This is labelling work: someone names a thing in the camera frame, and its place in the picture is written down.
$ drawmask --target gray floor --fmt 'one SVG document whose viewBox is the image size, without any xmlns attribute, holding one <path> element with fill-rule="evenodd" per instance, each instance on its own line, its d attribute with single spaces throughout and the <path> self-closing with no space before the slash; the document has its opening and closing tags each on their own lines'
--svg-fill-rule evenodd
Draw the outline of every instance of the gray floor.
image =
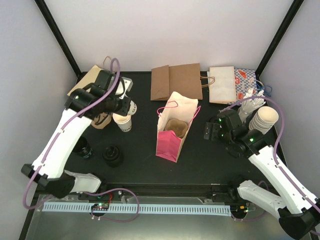
<svg viewBox="0 0 320 240">
<path fill-rule="evenodd" d="M 262 212 L 249 212 L 248 218 Z M 108 214 L 127 219 L 127 214 Z M 206 215 L 141 214 L 129 223 L 92 220 L 87 213 L 36 211 L 27 240 L 291 240 L 270 214 L 255 222 Z"/>
</svg>

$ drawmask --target tabletop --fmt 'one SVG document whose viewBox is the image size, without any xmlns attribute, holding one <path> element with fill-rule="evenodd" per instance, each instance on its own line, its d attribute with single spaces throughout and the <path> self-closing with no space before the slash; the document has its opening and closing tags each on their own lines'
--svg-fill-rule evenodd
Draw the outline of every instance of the tabletop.
<svg viewBox="0 0 320 240">
<path fill-rule="evenodd" d="M 113 121 L 102 130 L 88 127 L 83 136 L 94 156 L 83 159 L 71 154 L 66 170 L 95 173 L 114 184 L 227 184 L 238 175 L 256 183 L 266 181 L 248 159 L 229 155 L 224 143 L 204 140 L 206 122 L 226 107 L 209 103 L 207 87 L 202 89 L 203 100 L 198 103 L 201 110 L 190 127 L 177 163 L 156 156 L 157 109 L 165 106 L 166 101 L 150 101 L 151 72 L 125 72 L 121 75 L 133 80 L 133 87 L 127 94 L 137 105 L 137 112 L 132 116 L 132 129 L 122 132 Z M 268 144 L 273 144 L 276 136 L 269 131 L 265 138 Z M 124 157 L 122 165 L 112 168 L 105 163 L 103 151 L 109 145 L 120 148 Z"/>
</svg>

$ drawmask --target paper bag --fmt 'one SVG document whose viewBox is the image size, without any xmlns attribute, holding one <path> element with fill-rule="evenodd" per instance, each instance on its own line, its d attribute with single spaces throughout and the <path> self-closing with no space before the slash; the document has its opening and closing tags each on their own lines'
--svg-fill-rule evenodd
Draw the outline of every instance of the paper bag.
<svg viewBox="0 0 320 240">
<path fill-rule="evenodd" d="M 197 99 L 187 98 L 174 91 L 165 107 L 158 109 L 158 111 L 164 110 L 162 113 L 158 112 L 156 156 L 177 162 L 191 124 L 201 108 L 201 106 L 197 108 L 197 105 Z M 170 119 L 179 119 L 188 124 L 188 130 L 183 138 L 177 137 L 172 130 L 165 131 L 165 126 Z"/>
<path fill-rule="evenodd" d="M 168 100 L 173 92 L 190 99 L 203 99 L 199 63 L 166 65 L 151 70 L 151 101 Z"/>
</svg>

